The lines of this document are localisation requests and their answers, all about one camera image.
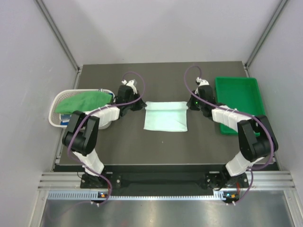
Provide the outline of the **pale mint towel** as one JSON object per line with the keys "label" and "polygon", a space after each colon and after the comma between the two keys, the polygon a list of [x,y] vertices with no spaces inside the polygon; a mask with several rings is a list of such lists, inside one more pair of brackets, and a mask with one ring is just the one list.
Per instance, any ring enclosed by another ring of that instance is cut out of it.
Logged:
{"label": "pale mint towel", "polygon": [[186,132],[187,103],[181,102],[146,102],[144,130]]}

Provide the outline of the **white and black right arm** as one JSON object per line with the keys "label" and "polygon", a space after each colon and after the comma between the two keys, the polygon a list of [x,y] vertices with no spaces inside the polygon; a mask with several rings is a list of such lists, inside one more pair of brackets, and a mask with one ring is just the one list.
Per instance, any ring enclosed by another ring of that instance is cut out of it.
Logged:
{"label": "white and black right arm", "polygon": [[198,83],[187,106],[238,133],[240,151],[220,171],[221,182],[226,187],[234,186],[239,175],[266,156],[273,156],[278,149],[278,142],[265,115],[253,116],[216,103],[213,89],[206,80]]}

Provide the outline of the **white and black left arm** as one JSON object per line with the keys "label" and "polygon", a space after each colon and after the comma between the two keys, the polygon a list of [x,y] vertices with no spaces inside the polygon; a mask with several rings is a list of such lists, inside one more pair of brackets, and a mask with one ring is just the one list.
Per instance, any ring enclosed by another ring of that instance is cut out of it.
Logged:
{"label": "white and black left arm", "polygon": [[99,128],[125,116],[128,110],[138,111],[145,107],[146,103],[131,80],[121,85],[114,99],[104,107],[89,113],[73,112],[62,143],[81,162],[85,170],[82,181],[86,187],[101,188],[107,183],[105,166],[95,150]]}

